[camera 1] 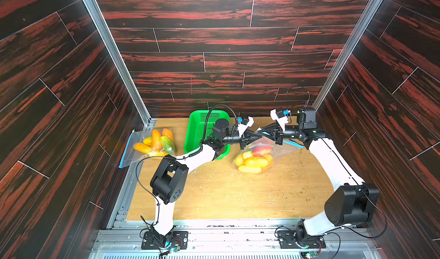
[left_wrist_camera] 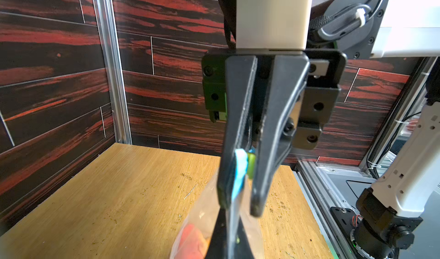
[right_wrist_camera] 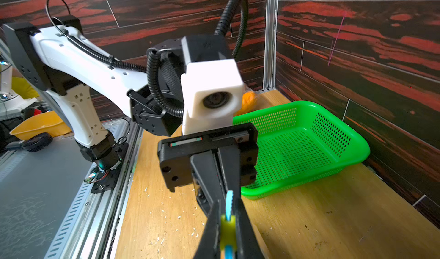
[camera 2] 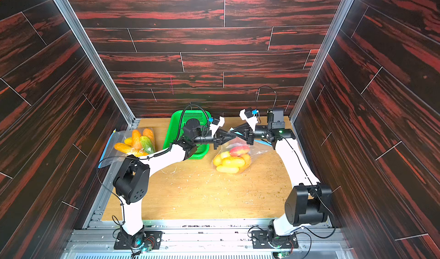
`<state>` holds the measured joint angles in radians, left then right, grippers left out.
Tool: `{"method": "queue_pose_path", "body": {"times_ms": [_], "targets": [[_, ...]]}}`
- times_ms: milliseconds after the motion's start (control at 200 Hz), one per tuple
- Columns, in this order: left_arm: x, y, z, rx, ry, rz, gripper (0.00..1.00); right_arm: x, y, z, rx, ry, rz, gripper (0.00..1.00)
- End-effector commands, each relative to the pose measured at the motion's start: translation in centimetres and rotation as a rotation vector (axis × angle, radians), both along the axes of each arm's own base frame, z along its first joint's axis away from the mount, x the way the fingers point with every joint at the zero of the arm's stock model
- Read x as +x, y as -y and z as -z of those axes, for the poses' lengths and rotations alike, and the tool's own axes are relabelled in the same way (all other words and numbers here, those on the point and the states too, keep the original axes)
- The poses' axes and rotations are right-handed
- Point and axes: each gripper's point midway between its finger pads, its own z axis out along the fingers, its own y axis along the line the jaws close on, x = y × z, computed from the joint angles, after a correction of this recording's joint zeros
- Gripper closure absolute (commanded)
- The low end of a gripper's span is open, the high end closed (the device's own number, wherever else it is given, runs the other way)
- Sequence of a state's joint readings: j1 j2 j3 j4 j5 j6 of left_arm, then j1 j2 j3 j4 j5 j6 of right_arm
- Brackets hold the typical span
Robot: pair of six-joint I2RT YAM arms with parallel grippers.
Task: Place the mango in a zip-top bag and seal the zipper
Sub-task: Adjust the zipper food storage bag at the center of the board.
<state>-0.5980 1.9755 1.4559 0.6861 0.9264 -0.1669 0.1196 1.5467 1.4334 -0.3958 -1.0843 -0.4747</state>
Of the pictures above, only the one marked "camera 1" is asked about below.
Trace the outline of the red mango bottom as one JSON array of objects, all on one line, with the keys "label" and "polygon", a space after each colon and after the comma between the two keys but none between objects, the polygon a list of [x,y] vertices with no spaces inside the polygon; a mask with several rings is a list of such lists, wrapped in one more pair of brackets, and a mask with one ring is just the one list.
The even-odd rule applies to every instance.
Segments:
[{"label": "red mango bottom", "polygon": [[253,149],[252,155],[254,157],[262,157],[266,154],[270,154],[272,152],[271,146],[258,146]]}]

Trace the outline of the curved yellow mango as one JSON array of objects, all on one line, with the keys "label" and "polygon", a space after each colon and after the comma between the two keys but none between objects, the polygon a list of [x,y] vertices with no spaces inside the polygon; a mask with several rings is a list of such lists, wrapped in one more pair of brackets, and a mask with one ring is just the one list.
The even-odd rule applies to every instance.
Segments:
[{"label": "curved yellow mango", "polygon": [[253,166],[247,166],[247,165],[242,165],[238,168],[238,170],[242,173],[247,173],[247,174],[259,174],[262,172],[262,168],[261,167],[253,167]]}]

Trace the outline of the green yellow mango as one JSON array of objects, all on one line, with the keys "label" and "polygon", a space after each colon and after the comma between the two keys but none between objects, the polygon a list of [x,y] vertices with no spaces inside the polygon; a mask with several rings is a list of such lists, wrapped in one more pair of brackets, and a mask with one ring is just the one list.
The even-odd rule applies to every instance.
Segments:
[{"label": "green yellow mango", "polygon": [[165,153],[170,155],[175,155],[175,147],[173,141],[167,136],[161,136],[159,138],[160,143],[162,145],[162,149]]}]

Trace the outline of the clear zip-top bag blue zipper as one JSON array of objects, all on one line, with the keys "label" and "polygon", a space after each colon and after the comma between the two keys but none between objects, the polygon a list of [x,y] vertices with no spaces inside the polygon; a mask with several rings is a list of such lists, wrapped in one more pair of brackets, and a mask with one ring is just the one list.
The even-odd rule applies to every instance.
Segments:
[{"label": "clear zip-top bag blue zipper", "polygon": [[133,131],[123,152],[119,168],[129,167],[149,157],[175,156],[174,134],[169,128]]}]

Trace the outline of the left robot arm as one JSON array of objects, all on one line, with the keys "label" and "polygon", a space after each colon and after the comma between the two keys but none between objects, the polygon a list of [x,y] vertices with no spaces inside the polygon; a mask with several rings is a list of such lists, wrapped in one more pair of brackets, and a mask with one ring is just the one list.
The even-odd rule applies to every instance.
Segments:
[{"label": "left robot arm", "polygon": [[199,148],[182,156],[165,156],[153,175],[150,186],[156,200],[155,222],[151,225],[153,238],[162,246],[171,242],[175,202],[182,196],[190,172],[217,159],[228,144],[239,144],[242,149],[262,138],[249,128],[252,117],[238,118],[231,126],[226,119],[218,119],[212,133],[204,133]]}]

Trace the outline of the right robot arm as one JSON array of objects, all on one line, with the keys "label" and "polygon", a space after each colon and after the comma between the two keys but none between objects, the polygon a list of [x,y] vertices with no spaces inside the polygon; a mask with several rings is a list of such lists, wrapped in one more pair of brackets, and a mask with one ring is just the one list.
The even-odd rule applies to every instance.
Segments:
[{"label": "right robot arm", "polygon": [[276,144],[297,139],[318,160],[333,186],[333,194],[327,199],[324,210],[296,225],[296,241],[311,241],[336,229],[368,223],[377,209],[380,196],[374,184],[367,184],[349,166],[337,150],[330,135],[320,129],[314,108],[299,108],[297,125],[289,125],[290,110],[273,109],[270,117],[274,123],[260,132]]}]

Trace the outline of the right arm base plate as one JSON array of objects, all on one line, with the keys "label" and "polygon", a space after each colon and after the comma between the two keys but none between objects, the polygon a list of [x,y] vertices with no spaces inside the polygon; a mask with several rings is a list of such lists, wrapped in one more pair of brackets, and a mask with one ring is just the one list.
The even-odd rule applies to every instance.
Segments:
[{"label": "right arm base plate", "polygon": [[324,249],[326,243],[323,236],[309,236],[306,233],[298,234],[296,231],[282,227],[275,231],[281,249]]}]

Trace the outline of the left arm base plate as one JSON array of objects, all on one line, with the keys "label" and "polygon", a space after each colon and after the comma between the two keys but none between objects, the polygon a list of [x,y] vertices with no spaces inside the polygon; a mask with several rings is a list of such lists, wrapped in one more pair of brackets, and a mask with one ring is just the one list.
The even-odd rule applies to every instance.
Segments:
[{"label": "left arm base plate", "polygon": [[186,250],[189,241],[188,231],[170,231],[165,236],[156,231],[146,231],[142,238],[141,250],[167,249],[172,252]]}]

